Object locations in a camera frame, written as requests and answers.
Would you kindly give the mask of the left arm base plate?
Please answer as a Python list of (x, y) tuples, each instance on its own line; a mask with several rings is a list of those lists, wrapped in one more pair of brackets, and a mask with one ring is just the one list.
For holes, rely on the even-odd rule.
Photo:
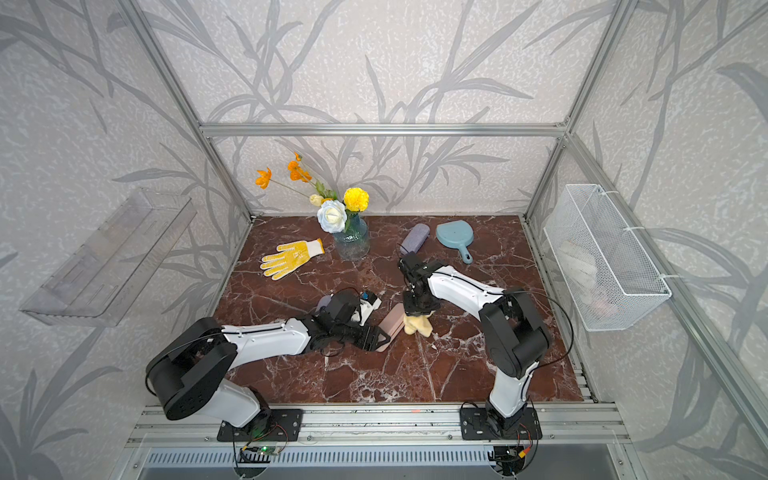
[(223, 422), (217, 434), (218, 442), (246, 443), (248, 441), (296, 442), (304, 411), (293, 408), (264, 410), (243, 427)]

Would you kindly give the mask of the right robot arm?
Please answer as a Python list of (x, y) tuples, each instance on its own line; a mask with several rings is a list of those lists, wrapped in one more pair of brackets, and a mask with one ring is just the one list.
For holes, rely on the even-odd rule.
[(430, 316), (447, 301), (477, 319), (488, 356), (496, 366), (488, 418), (507, 428), (522, 416), (533, 373), (552, 343), (535, 302), (524, 290), (504, 290), (472, 279), (440, 261), (408, 253), (398, 261), (407, 334), (432, 334)]

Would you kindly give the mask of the yellow microfiber cloth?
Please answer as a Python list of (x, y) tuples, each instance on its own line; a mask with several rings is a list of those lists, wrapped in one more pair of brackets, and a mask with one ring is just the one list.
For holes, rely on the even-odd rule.
[(430, 337), (433, 332), (433, 326), (429, 320), (431, 316), (431, 313), (418, 316), (406, 315), (403, 320), (405, 333), (407, 335), (419, 333), (424, 337)]

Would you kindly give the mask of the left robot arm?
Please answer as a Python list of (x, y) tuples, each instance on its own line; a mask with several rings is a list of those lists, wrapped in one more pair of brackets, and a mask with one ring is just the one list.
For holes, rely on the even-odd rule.
[(221, 325), (213, 317), (195, 321), (150, 360), (145, 387), (169, 420), (200, 414), (233, 427), (266, 422), (271, 411), (255, 390), (227, 379), (230, 371), (279, 356), (320, 352), (333, 343), (372, 352), (391, 335), (368, 323), (380, 306), (375, 294), (342, 290), (298, 318), (253, 326)]

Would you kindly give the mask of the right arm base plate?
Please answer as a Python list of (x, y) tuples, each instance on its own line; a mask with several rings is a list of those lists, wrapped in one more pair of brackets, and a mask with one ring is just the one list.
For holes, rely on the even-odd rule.
[(503, 417), (493, 407), (462, 405), (459, 423), (463, 440), (528, 440), (542, 439), (542, 430), (536, 409), (525, 403), (511, 417)]

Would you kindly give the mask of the pink eyeglass case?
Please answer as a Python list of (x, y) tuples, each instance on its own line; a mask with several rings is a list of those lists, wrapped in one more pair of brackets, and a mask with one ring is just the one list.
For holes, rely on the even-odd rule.
[(404, 319), (405, 311), (403, 304), (398, 303), (378, 325), (382, 333), (379, 335), (376, 352), (384, 352), (389, 347), (391, 342), (404, 328)]

